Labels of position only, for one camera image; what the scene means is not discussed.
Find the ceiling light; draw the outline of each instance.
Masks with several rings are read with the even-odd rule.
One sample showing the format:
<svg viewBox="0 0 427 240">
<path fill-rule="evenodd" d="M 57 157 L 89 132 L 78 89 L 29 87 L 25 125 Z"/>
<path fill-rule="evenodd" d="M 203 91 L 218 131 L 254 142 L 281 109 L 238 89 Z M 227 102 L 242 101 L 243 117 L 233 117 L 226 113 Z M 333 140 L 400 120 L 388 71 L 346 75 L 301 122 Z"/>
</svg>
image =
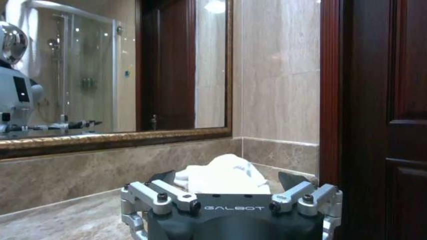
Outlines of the ceiling light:
<svg viewBox="0 0 427 240">
<path fill-rule="evenodd" d="M 214 14 L 223 14 L 226 12 L 226 2 L 219 0 L 211 0 L 205 6 L 205 9 Z"/>
</svg>

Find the silver robot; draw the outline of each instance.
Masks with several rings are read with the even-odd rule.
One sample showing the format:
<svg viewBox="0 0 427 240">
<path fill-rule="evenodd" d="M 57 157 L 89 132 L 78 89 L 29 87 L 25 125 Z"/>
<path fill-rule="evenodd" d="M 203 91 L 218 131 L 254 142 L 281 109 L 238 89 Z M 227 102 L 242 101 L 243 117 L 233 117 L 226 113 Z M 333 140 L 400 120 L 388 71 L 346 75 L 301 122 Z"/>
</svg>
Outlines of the silver robot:
<svg viewBox="0 0 427 240">
<path fill-rule="evenodd" d="M 27 132 L 43 87 L 13 68 L 25 56 L 29 38 L 15 25 L 0 21 L 0 136 Z"/>
</svg>

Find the shower rail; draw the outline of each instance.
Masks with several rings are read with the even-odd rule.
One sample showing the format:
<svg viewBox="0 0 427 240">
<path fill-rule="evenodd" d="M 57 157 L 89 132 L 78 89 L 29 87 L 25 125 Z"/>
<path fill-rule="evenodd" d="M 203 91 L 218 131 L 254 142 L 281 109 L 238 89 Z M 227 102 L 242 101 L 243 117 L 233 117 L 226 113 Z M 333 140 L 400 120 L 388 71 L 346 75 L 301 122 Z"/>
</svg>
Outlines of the shower rail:
<svg viewBox="0 0 427 240">
<path fill-rule="evenodd" d="M 97 20 L 97 21 L 101 21 L 101 22 L 105 22 L 109 24 L 113 24 L 115 22 L 115 20 L 110 19 L 109 17 L 97 15 L 94 13 L 90 13 L 90 12 L 79 9 L 79 8 L 59 4 L 57 2 L 43 1 L 43 0 L 29 0 L 25 2 L 25 4 L 30 8 L 45 8 L 45 9 L 51 9 L 51 10 L 67 12 L 67 13 L 83 16 L 89 19 L 93 19 L 93 20 Z"/>
</svg>

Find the mirror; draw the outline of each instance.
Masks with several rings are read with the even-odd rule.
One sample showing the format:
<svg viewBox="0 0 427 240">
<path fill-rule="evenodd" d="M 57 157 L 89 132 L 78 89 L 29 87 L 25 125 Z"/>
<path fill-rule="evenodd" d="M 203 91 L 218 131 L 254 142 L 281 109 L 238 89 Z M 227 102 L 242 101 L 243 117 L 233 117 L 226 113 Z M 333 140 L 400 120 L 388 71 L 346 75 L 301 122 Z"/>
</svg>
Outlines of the mirror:
<svg viewBox="0 0 427 240">
<path fill-rule="evenodd" d="M 0 7 L 0 140 L 230 125 L 227 0 Z"/>
</svg>

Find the shower head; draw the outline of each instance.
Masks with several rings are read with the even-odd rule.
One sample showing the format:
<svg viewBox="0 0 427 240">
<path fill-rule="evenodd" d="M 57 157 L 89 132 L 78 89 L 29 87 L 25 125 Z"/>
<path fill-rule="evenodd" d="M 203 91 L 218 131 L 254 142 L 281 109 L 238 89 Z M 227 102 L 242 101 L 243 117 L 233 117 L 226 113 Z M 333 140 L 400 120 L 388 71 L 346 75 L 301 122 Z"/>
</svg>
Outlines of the shower head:
<svg viewBox="0 0 427 240">
<path fill-rule="evenodd" d="M 53 50 L 59 50 L 61 47 L 62 47 L 62 44 L 61 44 L 61 39 L 49 39 L 47 40 L 47 46 L 53 49 Z"/>
</svg>

